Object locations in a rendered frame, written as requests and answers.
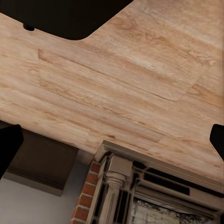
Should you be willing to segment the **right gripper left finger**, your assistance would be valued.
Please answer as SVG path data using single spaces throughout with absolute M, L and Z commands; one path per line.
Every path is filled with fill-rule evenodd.
M 24 142 L 19 124 L 0 129 L 0 179 Z

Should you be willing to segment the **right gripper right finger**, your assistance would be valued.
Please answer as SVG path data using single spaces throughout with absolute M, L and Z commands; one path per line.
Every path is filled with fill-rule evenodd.
M 210 142 L 224 161 L 224 126 L 214 124 L 210 133 Z

